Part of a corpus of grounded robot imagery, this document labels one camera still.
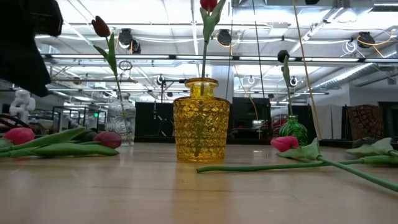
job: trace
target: vase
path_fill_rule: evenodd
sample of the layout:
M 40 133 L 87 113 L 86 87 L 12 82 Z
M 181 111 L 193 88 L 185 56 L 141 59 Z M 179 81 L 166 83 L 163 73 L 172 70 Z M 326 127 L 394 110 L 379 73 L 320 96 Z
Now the vase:
M 136 133 L 136 107 L 130 103 L 129 97 L 129 93 L 118 93 L 118 100 L 109 105 L 106 119 L 105 129 L 118 133 L 122 138 L 122 146 L 132 146 Z
M 173 102 L 177 158 L 187 162 L 222 161 L 230 103 L 214 97 L 218 81 L 212 78 L 191 78 L 185 86 L 190 96 Z
M 307 145 L 307 129 L 299 123 L 297 115 L 289 115 L 287 122 L 279 129 L 279 136 L 294 136 L 300 146 Z

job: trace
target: tulip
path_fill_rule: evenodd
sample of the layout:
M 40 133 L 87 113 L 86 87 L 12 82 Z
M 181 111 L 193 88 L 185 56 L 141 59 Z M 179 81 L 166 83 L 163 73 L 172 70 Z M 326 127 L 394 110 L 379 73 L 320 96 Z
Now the tulip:
M 208 12 L 213 12 L 217 5 L 217 0 L 200 0 L 200 6 Z
M 99 141 L 101 142 L 101 145 L 110 147 L 112 149 L 116 149 L 122 144 L 122 138 L 120 135 L 110 131 L 97 134 L 94 138 L 94 141 Z
M 100 16 L 96 16 L 95 20 L 91 21 L 91 24 L 94 27 L 95 32 L 100 37 L 109 37 L 111 35 L 111 31 L 109 30 L 108 25 L 100 18 Z
M 293 147 L 300 147 L 297 138 L 294 136 L 275 138 L 271 141 L 271 146 L 274 146 L 279 152 L 288 151 Z
M 13 128 L 3 138 L 10 140 L 14 145 L 20 145 L 35 139 L 35 133 L 30 128 Z

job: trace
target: clear glass vase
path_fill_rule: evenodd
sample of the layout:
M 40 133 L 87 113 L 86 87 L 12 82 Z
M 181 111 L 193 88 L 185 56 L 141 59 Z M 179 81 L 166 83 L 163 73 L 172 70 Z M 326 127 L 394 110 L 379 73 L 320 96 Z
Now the clear glass vase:
M 294 136 L 297 138 L 300 146 L 306 146 L 308 143 L 307 129 L 299 123 L 297 115 L 289 115 L 287 122 L 279 129 L 279 136 Z
M 122 146 L 132 146 L 136 133 L 136 107 L 129 102 L 129 97 L 129 93 L 118 93 L 118 99 L 109 105 L 106 119 L 105 129 L 118 133 L 122 137 Z
M 189 162 L 217 162 L 225 155 L 229 101 L 213 96 L 218 81 L 191 78 L 190 96 L 174 101 L 177 158 Z

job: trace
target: white robot figure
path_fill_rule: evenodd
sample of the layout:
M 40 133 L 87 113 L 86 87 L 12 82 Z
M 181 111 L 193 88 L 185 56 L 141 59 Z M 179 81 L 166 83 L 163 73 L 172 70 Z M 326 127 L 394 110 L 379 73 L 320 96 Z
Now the white robot figure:
M 18 119 L 27 123 L 29 120 L 29 112 L 36 107 L 36 101 L 30 97 L 30 93 L 26 90 L 17 90 L 15 92 L 15 100 L 10 106 L 10 115 L 18 115 Z

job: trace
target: ceiling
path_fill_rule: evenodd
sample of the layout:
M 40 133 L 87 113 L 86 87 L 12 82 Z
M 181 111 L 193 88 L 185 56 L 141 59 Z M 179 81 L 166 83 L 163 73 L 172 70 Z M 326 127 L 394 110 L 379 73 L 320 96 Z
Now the ceiling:
M 106 49 L 106 41 L 95 34 L 90 22 L 93 16 L 98 15 L 108 23 L 116 35 L 122 28 L 131 28 L 133 37 L 140 42 L 142 55 L 201 55 L 203 53 L 203 26 L 199 13 L 199 0 L 58 0 L 58 4 L 65 21 L 62 35 L 57 38 L 37 36 L 36 43 L 41 50 L 44 50 L 47 45 L 51 45 L 58 50 L 59 54 L 86 55 L 97 54 L 91 44 Z M 220 24 L 216 26 L 213 36 L 218 33 L 219 29 L 232 30 L 234 42 L 231 52 L 233 55 L 258 57 L 260 51 L 262 57 L 275 57 L 280 50 L 286 49 L 290 51 L 291 56 L 302 57 L 302 51 L 300 47 L 297 47 L 299 46 L 299 34 L 295 16 L 289 13 L 291 10 L 284 10 L 285 8 L 292 9 L 292 7 L 273 7 L 271 11 L 267 10 L 268 8 L 271 7 L 257 7 L 256 17 L 254 17 L 253 11 L 248 10 L 239 13 L 236 11 L 232 15 L 233 10 L 230 11 L 229 4 L 226 4 Z M 380 57 L 375 48 L 356 48 L 355 41 L 348 42 L 352 37 L 355 39 L 359 32 L 365 31 L 370 32 L 376 43 L 389 40 L 389 42 L 378 46 L 378 50 L 383 51 L 395 44 L 396 38 L 392 30 L 395 29 L 397 22 L 391 18 L 396 18 L 398 12 L 367 10 L 355 15 L 352 11 L 348 11 L 337 18 L 327 18 L 329 20 L 324 24 L 322 20 L 331 10 L 332 7 L 326 9 L 325 7 L 298 8 L 298 20 L 306 57 Z M 117 47 L 117 54 L 128 53 L 122 47 Z M 223 47 L 215 38 L 210 41 L 208 55 L 225 56 L 229 54 L 229 47 Z M 138 83 L 123 82 L 121 88 L 125 90 L 158 89 L 156 78 L 160 74 L 165 78 L 178 80 L 197 77 L 201 71 L 200 61 L 198 63 L 179 63 L 178 60 L 159 62 L 156 60 L 130 60 L 130 62 L 132 62 L 133 68 L 124 72 L 123 77 L 124 79 L 131 77 Z M 233 64 L 233 75 L 241 79 L 245 90 L 261 90 L 263 88 L 264 91 L 286 91 L 282 72 L 277 62 L 262 64 L 263 86 L 259 82 L 261 72 L 258 62 L 249 64 L 236 62 Z M 206 66 L 206 73 L 210 77 L 212 76 L 212 66 L 216 65 L 211 63 Z M 355 65 L 342 65 L 341 67 L 353 66 Z M 310 64 L 308 66 L 310 82 L 316 83 L 341 67 L 338 63 L 333 65 L 329 63 Z M 295 63 L 290 67 L 290 72 L 301 83 L 299 85 L 301 88 L 298 86 L 294 90 L 302 91 L 303 85 L 306 85 L 305 67 L 302 63 Z M 67 67 L 54 64 L 52 65 L 52 75 L 56 75 L 53 77 L 54 80 L 67 80 L 74 77 L 84 80 L 113 78 L 111 70 L 105 66 Z M 361 83 L 370 78 L 372 76 L 368 76 L 364 80 L 358 79 L 355 82 Z M 114 89 L 116 84 L 115 82 L 82 82 L 76 85 L 65 81 L 52 84 L 52 88 L 89 89 L 99 86 Z M 169 90 L 181 89 L 185 89 L 185 87 L 179 83 L 173 84 L 169 88 Z M 242 85 L 235 82 L 234 89 L 242 90 Z M 159 94 L 134 93 L 132 98 L 137 101 L 153 101 L 154 96 L 159 96 Z M 84 95 L 94 100 L 107 100 L 99 92 L 87 91 Z M 171 101 L 176 97 L 179 95 L 175 94 L 174 97 L 167 99 Z M 294 100 L 304 100 L 305 97 L 296 97 Z

